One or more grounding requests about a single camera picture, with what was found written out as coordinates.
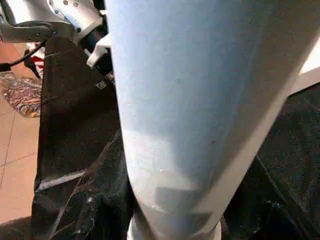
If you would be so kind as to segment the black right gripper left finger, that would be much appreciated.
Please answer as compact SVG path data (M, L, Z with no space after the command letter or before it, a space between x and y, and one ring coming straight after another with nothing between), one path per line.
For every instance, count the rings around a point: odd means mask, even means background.
M60 209L51 240L125 240L134 196L122 134L117 131Z

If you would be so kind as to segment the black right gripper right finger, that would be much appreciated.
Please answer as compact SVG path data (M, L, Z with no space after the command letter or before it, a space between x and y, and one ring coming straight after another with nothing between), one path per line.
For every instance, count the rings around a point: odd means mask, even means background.
M221 217L224 240L318 240L320 232L255 158Z

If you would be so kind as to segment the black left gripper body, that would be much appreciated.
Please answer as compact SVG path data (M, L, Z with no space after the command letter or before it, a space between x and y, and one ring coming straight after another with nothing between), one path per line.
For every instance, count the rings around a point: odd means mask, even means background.
M99 60L95 65L98 72L103 75L103 80L100 80L95 86L103 90L105 88L115 89L115 75L111 60Z

